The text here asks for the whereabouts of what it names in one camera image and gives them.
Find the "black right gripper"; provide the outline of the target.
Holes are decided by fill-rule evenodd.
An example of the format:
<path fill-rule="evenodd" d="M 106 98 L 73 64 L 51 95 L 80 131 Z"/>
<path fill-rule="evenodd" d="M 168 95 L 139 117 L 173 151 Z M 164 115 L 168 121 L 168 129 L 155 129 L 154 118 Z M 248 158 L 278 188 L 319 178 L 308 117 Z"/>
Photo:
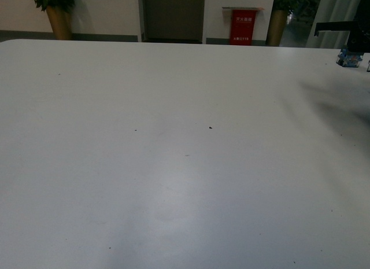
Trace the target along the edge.
<path fill-rule="evenodd" d="M 353 52 L 369 52 L 369 0 L 360 0 L 352 21 L 317 23 L 314 36 L 323 31 L 349 31 L 346 46 Z"/>

